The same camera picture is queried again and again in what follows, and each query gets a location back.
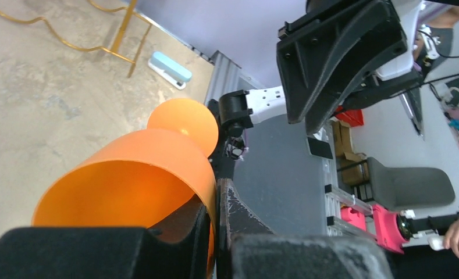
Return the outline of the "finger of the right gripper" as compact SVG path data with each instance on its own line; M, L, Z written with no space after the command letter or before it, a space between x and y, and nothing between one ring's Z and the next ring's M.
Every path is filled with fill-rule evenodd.
M394 94L411 90L421 85L423 80L423 75L412 69L405 75L387 81L370 76L366 80L366 86L360 86L352 92L340 93L326 90L319 94L305 117L306 133L307 135L317 133L331 117L337 114L337 110L344 112L367 108Z
M391 1L307 1L305 15L277 34L289 123L305 121L320 93L352 92L406 50L397 19Z

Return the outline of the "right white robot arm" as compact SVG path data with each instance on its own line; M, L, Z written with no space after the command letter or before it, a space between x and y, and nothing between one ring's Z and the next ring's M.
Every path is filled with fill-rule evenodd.
M412 49L421 9L421 1L308 1L305 15L279 30L281 86L211 100L222 130L238 137L285 114L312 135L340 113L420 86Z

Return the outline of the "orange wine glass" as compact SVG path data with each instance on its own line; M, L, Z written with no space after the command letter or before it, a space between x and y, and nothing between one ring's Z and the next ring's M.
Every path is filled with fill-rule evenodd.
M56 180L31 223L148 228L193 197L215 222L216 179L209 156L218 136L205 105L187 98L165 101L145 129L112 141Z

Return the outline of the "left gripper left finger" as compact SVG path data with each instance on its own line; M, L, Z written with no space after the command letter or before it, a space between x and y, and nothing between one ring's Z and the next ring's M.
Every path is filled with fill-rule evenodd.
M205 278L209 227L193 197L151 228L16 228L0 237L0 278Z

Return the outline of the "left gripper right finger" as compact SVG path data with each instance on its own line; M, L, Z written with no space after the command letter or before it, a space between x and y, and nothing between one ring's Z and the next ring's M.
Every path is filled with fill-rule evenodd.
M276 235L231 179L218 180L217 193L217 278L393 278L384 250L370 239Z

